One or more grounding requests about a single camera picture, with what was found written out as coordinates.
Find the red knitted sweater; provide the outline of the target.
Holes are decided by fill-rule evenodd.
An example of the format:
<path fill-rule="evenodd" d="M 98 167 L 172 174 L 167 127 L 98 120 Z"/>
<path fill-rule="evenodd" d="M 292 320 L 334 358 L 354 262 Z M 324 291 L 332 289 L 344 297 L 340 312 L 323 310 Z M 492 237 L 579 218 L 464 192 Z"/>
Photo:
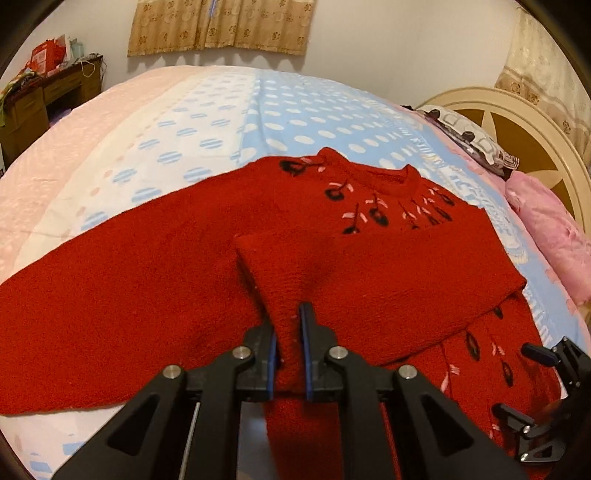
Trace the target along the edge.
<path fill-rule="evenodd" d="M 297 308 L 368 363 L 414 364 L 497 445 L 492 409 L 535 416 L 555 373 L 525 278 L 486 212 L 412 166 L 332 149 L 266 157 L 83 233 L 1 287 L 1 411 L 87 409 L 133 397 L 165 366 L 192 369 L 263 321 L 280 370 L 266 429 L 283 479 L 339 479 L 339 415 L 304 401 Z"/>

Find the pink folded quilt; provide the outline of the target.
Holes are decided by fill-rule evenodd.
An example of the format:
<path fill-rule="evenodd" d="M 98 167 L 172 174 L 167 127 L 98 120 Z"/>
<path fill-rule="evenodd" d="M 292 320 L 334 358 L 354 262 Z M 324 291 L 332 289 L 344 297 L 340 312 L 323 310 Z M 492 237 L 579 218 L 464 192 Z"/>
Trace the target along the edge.
<path fill-rule="evenodd" d="M 537 178 L 514 171 L 506 199 L 577 306 L 590 302 L 590 239 Z"/>

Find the blue polka dot bedsheet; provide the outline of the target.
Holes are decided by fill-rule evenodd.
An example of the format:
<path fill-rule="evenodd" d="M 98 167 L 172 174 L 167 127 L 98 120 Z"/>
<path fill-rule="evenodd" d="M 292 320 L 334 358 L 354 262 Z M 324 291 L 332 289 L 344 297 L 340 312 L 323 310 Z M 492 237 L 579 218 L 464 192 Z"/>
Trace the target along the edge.
<path fill-rule="evenodd" d="M 582 316 L 499 180 L 417 114 L 340 83 L 242 67 L 167 67 L 75 109 L 1 180 L 1 275 L 146 201 L 271 154 L 329 146 L 387 169 L 415 166 L 484 208 L 519 271 L 542 342 L 588 348 Z"/>

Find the cream wooden headboard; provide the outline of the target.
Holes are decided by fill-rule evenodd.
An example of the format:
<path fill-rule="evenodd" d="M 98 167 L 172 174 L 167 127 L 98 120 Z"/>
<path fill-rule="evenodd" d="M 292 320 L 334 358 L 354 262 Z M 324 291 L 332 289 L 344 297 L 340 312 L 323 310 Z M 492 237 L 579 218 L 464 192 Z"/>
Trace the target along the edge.
<path fill-rule="evenodd" d="M 423 103 L 456 111 L 482 127 L 508 153 L 519 170 L 537 178 L 590 231 L 590 177 L 578 151 L 559 126 L 538 107 L 505 90 L 466 87 Z"/>

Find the patterned white pillow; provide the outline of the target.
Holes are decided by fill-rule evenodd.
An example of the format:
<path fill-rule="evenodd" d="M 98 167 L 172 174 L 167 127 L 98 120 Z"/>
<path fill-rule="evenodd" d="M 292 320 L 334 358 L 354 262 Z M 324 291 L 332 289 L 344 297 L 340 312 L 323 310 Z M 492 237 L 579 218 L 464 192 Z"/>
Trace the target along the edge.
<path fill-rule="evenodd" d="M 507 180 L 518 169 L 520 159 L 506 152 L 482 127 L 464 115 L 437 105 L 419 107 L 417 112 L 489 173 Z"/>

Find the dark wooden desk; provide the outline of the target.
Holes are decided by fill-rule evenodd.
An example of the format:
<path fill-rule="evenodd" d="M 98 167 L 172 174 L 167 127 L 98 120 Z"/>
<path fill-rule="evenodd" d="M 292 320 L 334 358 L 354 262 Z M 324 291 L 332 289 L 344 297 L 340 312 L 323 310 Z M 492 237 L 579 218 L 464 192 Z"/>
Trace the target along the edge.
<path fill-rule="evenodd" d="M 49 77 L 27 81 L 3 104 L 1 153 L 11 164 L 65 114 L 102 91 L 103 56 L 91 54 Z"/>

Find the beige side curtain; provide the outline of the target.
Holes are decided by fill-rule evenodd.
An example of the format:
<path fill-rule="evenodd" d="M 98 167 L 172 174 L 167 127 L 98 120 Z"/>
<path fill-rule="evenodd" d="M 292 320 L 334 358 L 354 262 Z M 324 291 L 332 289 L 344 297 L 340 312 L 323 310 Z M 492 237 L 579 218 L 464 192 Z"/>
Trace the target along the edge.
<path fill-rule="evenodd" d="M 523 8 L 495 87 L 546 113 L 590 164 L 590 96 L 559 45 Z"/>

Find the colourful clutter on desk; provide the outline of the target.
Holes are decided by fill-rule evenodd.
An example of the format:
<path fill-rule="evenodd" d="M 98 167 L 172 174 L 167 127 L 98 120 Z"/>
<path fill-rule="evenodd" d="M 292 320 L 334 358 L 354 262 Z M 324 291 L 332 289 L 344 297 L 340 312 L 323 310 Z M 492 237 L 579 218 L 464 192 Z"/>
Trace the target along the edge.
<path fill-rule="evenodd" d="M 21 70 L 11 81 L 7 83 L 0 95 L 0 126 L 6 125 L 6 102 L 8 97 L 21 89 L 27 82 L 38 77 L 38 74 L 30 68 Z"/>

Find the red gift box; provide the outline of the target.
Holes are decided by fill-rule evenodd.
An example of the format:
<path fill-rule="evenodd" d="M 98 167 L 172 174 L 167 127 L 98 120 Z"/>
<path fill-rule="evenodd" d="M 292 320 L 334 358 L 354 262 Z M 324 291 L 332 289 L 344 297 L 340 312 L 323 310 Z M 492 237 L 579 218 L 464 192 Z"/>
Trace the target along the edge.
<path fill-rule="evenodd" d="M 57 40 L 46 40 L 33 49 L 27 67 L 39 75 L 45 75 L 63 62 L 65 54 L 66 47 Z"/>

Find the beige window curtain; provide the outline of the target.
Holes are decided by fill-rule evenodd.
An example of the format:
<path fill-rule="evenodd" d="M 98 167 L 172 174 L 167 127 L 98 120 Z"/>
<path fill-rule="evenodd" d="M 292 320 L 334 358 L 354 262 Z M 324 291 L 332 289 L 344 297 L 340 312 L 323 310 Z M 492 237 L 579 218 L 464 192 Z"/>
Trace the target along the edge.
<path fill-rule="evenodd" d="M 232 47 L 304 56 L 314 12 L 314 1 L 139 1 L 127 55 Z"/>

